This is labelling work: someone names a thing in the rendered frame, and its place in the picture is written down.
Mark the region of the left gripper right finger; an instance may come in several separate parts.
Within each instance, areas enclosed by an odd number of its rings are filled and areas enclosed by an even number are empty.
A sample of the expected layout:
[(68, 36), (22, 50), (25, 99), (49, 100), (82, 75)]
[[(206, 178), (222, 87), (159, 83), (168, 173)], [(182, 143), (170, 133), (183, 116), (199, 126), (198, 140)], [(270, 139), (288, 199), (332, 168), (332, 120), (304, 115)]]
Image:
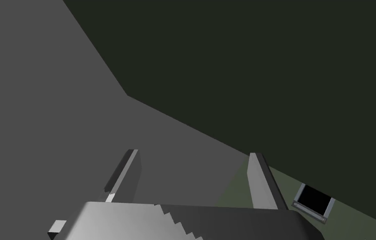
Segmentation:
[(283, 195), (262, 153), (249, 155), (247, 178), (253, 208), (288, 210)]

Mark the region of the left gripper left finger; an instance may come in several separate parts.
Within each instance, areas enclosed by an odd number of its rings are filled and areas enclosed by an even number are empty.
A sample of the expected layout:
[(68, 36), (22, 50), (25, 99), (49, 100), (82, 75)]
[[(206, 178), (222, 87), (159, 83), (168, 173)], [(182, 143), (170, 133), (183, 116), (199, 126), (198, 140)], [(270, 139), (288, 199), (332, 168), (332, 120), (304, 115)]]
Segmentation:
[(132, 203), (141, 175), (137, 149), (129, 149), (115, 168), (104, 188), (104, 202)]

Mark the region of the black screen with grey frame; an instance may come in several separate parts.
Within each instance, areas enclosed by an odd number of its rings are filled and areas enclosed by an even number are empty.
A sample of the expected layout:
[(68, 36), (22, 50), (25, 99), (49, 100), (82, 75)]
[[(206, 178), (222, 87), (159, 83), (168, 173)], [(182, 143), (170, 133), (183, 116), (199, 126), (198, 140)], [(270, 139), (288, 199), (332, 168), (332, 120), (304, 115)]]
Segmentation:
[(291, 205), (320, 223), (325, 224), (334, 203), (334, 198), (302, 183)]

